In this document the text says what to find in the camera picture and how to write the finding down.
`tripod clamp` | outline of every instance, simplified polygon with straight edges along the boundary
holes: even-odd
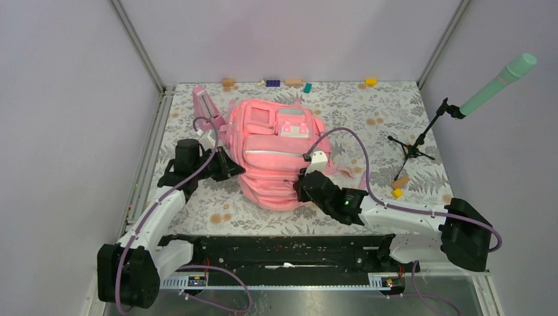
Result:
[[[420,135],[418,135],[417,140],[415,140],[415,143],[413,145],[404,144],[403,142],[400,142],[399,140],[397,140],[397,139],[395,139],[391,136],[388,136],[388,139],[390,141],[396,142],[399,145],[401,145],[403,153],[405,154],[405,160],[403,160],[403,165],[401,166],[399,172],[396,174],[395,178],[393,179],[394,181],[399,178],[399,174],[401,174],[401,171],[403,170],[403,167],[405,166],[405,163],[407,163],[407,160],[409,160],[409,158],[426,157],[430,160],[435,160],[436,159],[432,156],[429,156],[429,155],[421,152],[419,150],[419,146],[424,145],[424,139],[426,138],[426,134],[428,133],[428,131],[432,128],[432,126],[437,121],[437,119],[440,116],[442,116],[446,113],[451,115],[451,117],[453,117],[455,119],[460,119],[461,120],[461,119],[465,118],[465,115],[460,112],[459,107],[456,106],[456,105],[447,104],[447,98],[445,98],[442,101],[442,104],[440,105],[440,107],[438,107],[438,109],[436,110],[436,116],[432,119],[430,124],[428,124],[428,126],[426,127],[424,132],[422,132],[422,133],[420,133]]]

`tabletop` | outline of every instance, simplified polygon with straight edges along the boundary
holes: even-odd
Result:
[[[197,138],[191,128],[193,120],[192,90],[205,87],[215,105],[224,115],[229,100],[258,98],[292,104],[303,100],[302,106],[320,117],[328,128],[344,126],[363,140],[370,156],[370,186],[378,197],[392,198],[390,187],[403,162],[401,147],[390,142],[389,135],[405,143],[413,143],[428,124],[428,117],[415,82],[379,82],[366,87],[358,82],[314,82],[310,93],[302,88],[281,86],[267,88],[257,83],[239,83],[231,88],[218,84],[178,84],[165,126],[163,142],[157,156],[155,173],[149,190],[153,199],[158,179],[167,162],[174,158],[178,140]],[[339,187],[357,188],[365,171],[365,160],[357,141],[346,132],[330,135],[331,158],[338,167],[352,170],[330,176]],[[421,147],[425,157],[411,159],[401,175],[411,181],[403,187],[399,200],[413,203],[449,203],[453,194],[449,187],[440,152],[432,133]],[[203,180],[187,205],[173,218],[169,234],[191,235],[336,235],[390,234],[404,230],[388,226],[346,226],[326,216],[315,205],[294,211],[275,212],[262,209],[243,196],[238,181]]]

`white zipper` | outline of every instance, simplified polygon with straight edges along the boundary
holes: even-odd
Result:
[[[269,153],[272,155],[283,155],[283,156],[291,156],[291,157],[302,157],[300,153],[284,153],[282,151],[270,151],[270,150],[245,150],[245,153]]]

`wall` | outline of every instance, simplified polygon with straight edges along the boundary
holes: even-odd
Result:
[[[444,97],[463,104],[521,53],[538,58],[470,117],[434,128],[455,195],[503,235],[489,268],[506,316],[556,310],[557,14],[556,0],[474,1],[423,89],[434,115]]]
[[[459,0],[124,0],[167,84],[418,80]]]
[[[3,1],[0,43],[0,315],[79,315],[157,93],[108,1]]]

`mint green tube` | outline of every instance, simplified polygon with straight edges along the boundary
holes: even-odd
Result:
[[[496,78],[488,82],[484,88],[479,90],[472,98],[465,102],[459,111],[463,115],[469,115],[479,106],[487,102],[491,97],[500,92],[508,84],[523,77],[537,64],[537,58],[529,53],[517,57],[502,69]]]

